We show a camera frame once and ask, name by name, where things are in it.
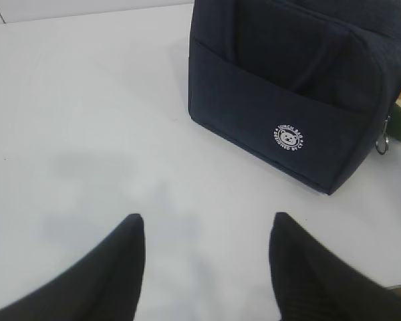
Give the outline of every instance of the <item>black fabric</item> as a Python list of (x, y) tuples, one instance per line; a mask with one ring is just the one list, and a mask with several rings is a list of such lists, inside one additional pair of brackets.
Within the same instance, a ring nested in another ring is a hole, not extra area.
[(0, 310), (0, 321), (133, 320), (144, 261), (144, 223), (130, 215), (68, 271)]
[[(401, 92), (401, 0), (329, 2), (195, 0), (188, 105), (202, 126), (331, 194)], [(302, 144), (282, 148), (282, 125)]]
[(401, 298), (328, 251), (278, 213), (269, 260), (282, 321), (401, 321)]

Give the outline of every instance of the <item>white logo patch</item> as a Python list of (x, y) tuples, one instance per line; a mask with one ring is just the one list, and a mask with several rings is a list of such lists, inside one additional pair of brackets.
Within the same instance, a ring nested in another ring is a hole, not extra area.
[(286, 150), (296, 151), (303, 147), (303, 135), (290, 125), (279, 125), (273, 135), (277, 144)]

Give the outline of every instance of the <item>white tabletop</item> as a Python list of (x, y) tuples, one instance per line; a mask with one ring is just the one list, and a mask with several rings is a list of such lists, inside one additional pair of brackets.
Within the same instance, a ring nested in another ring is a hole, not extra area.
[(146, 222), (137, 320), (277, 320), (274, 214), (401, 284), (401, 144), (320, 195), (186, 111), (192, 5), (0, 25), (0, 307), (126, 214)]

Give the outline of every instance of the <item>bear logo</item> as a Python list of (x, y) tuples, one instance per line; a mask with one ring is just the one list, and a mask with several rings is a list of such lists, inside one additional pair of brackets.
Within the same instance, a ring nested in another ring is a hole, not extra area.
[(276, 143), (285, 150), (296, 151), (303, 147), (303, 135), (290, 125), (279, 125), (273, 132)]

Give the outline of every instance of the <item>navy blue lunch bag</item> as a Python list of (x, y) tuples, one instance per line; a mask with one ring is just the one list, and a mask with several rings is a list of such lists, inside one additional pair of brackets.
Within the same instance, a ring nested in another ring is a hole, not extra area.
[(401, 93), (401, 0), (195, 0), (188, 108), (332, 194)]

